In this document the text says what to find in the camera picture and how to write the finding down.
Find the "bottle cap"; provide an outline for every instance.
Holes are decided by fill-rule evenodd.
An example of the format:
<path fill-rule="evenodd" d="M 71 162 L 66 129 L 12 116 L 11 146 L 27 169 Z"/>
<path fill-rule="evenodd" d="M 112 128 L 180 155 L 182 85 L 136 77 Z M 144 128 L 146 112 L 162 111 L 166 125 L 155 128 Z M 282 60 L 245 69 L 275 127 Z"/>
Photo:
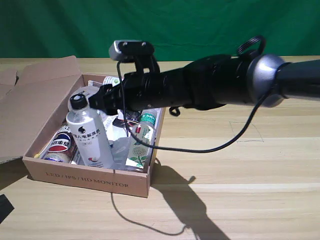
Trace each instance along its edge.
<path fill-rule="evenodd" d="M 83 109 L 88 105 L 86 96 L 83 94 L 76 94 L 70 98 L 71 107 L 74 110 Z"/>

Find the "white plastic bottle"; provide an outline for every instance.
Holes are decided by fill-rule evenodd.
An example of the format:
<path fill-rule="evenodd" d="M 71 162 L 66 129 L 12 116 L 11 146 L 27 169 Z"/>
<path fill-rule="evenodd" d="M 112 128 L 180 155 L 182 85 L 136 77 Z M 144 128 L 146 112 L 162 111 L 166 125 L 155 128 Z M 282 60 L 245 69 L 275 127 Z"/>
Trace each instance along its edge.
<path fill-rule="evenodd" d="M 86 166 L 110 168 L 114 163 L 104 124 L 97 110 L 88 106 L 86 96 L 70 98 L 72 110 L 66 121 Z"/>
<path fill-rule="evenodd" d="M 143 110 L 139 124 L 134 126 L 132 130 L 135 136 L 146 144 L 152 145 L 155 139 L 157 113 L 156 109 Z M 131 137 L 124 169 L 127 171 L 147 172 L 152 150 L 152 148 L 138 143 Z"/>

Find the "bottle label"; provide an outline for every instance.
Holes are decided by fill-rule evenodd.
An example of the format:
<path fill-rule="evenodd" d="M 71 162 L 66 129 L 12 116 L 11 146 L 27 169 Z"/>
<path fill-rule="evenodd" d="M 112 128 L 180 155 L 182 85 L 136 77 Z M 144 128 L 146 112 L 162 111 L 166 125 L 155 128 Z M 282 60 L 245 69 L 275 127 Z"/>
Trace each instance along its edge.
<path fill-rule="evenodd" d="M 156 118 L 150 113 L 144 113 L 140 119 L 140 122 L 149 122 L 154 126 L 156 123 Z"/>
<path fill-rule="evenodd" d="M 146 144 L 151 144 L 154 132 L 155 130 L 152 127 L 145 124 L 139 124 L 138 126 L 136 126 L 136 129 L 134 131 L 135 136 Z M 144 146 L 131 138 L 129 153 L 125 164 L 127 166 L 142 169 L 144 167 L 145 161 L 148 159 L 148 151 L 149 148 L 147 146 Z"/>
<path fill-rule="evenodd" d="M 70 129 L 85 165 L 97 168 L 112 165 L 113 157 L 101 119 L 70 124 Z"/>

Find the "can label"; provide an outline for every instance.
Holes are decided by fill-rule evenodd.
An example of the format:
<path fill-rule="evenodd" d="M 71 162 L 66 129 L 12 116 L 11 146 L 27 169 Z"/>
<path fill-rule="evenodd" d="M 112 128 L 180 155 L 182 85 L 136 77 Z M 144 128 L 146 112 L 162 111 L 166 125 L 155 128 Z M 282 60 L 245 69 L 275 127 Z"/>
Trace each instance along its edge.
<path fill-rule="evenodd" d="M 76 148 L 76 143 L 71 135 L 70 128 L 67 125 L 63 125 L 51 142 L 43 159 L 69 163 L 75 154 Z"/>
<path fill-rule="evenodd" d="M 71 146 L 71 137 L 66 133 L 60 133 L 51 143 L 48 150 L 50 153 L 64 152 L 67 151 Z"/>
<path fill-rule="evenodd" d="M 140 122 L 149 122 L 154 126 L 156 123 L 156 118 L 150 113 L 144 113 L 140 119 Z"/>

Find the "box flap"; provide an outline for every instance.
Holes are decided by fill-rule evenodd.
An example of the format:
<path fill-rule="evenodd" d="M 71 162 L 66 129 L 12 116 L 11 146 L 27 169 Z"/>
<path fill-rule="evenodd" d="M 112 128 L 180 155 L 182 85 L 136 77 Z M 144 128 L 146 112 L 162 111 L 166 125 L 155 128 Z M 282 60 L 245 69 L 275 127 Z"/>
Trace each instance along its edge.
<path fill-rule="evenodd" d="M 9 68 L 0 72 L 0 101 L 11 91 L 17 81 L 17 70 Z"/>
<path fill-rule="evenodd" d="M 26 66 L 17 86 L 80 74 L 77 58 L 68 56 Z"/>
<path fill-rule="evenodd" d="M 17 84 L 0 103 L 0 159 L 25 155 L 63 101 L 63 114 L 68 113 L 67 100 L 75 86 L 83 86 L 81 74 Z M 59 126 L 62 120 L 54 124 Z"/>

